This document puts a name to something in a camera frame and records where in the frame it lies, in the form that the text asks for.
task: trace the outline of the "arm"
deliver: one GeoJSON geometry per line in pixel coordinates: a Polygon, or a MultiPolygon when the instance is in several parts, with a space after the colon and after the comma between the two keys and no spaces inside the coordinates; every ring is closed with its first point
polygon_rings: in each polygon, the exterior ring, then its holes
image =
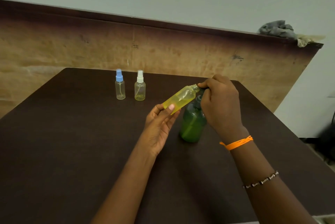
{"type": "Polygon", "coordinates": [[[173,109],[174,105],[164,110],[159,104],[148,114],[143,133],[92,224],[134,223],[153,164],[180,113],[171,116],[173,109]]]}
{"type": "MultiPolygon", "coordinates": [[[[228,145],[248,137],[241,121],[239,94],[232,82],[217,74],[199,87],[209,87],[203,94],[201,107],[222,141],[228,145]]],[[[264,180],[275,172],[254,141],[230,152],[244,185],[264,180]]],[[[316,223],[278,176],[246,192],[260,223],[316,223]]]]}

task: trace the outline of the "fingernail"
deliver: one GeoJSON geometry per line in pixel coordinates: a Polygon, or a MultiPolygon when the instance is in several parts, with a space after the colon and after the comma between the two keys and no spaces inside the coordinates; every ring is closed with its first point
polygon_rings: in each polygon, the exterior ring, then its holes
{"type": "Polygon", "coordinates": [[[171,105],[169,106],[169,110],[174,110],[174,104],[171,104],[171,105]]]}

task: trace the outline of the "small spray bottle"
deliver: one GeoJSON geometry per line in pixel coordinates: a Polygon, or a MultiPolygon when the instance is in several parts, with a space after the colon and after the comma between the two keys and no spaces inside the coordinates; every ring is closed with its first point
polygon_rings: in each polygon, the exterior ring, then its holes
{"type": "Polygon", "coordinates": [[[203,111],[201,110],[202,94],[196,97],[195,101],[190,103],[183,115],[182,129],[179,135],[183,140],[190,143],[198,142],[207,120],[203,111]]]}
{"type": "Polygon", "coordinates": [[[126,97],[125,82],[123,81],[121,69],[116,70],[115,91],[118,100],[123,100],[126,97]]]}
{"type": "Polygon", "coordinates": [[[164,108],[167,108],[171,104],[174,104],[174,110],[172,112],[173,114],[194,100],[198,91],[199,87],[197,85],[185,86],[182,90],[178,91],[175,95],[166,100],[163,103],[163,106],[164,108]]]}
{"type": "Polygon", "coordinates": [[[137,81],[135,82],[135,99],[142,101],[145,99],[145,82],[143,81],[143,70],[137,71],[137,81]]]}

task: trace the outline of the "black and silver bracelet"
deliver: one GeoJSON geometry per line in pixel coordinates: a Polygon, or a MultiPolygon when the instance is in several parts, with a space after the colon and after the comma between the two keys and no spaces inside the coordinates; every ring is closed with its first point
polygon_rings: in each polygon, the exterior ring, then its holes
{"type": "Polygon", "coordinates": [[[270,175],[269,177],[265,178],[263,181],[258,181],[257,183],[252,183],[250,185],[243,185],[242,188],[249,189],[249,188],[255,187],[257,185],[263,185],[263,183],[265,183],[266,181],[270,181],[272,178],[275,178],[278,174],[279,174],[278,171],[276,171],[272,175],[270,175]]]}

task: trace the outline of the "spray bottle with white cap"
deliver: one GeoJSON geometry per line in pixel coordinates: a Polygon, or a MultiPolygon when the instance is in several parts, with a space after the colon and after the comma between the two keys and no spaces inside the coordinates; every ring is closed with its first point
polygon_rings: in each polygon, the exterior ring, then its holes
{"type": "Polygon", "coordinates": [[[145,99],[145,82],[143,81],[143,70],[137,71],[137,82],[135,82],[135,99],[142,101],[145,99]]]}
{"type": "Polygon", "coordinates": [[[115,91],[118,100],[123,100],[126,97],[125,82],[123,81],[121,69],[116,70],[115,91]]]}

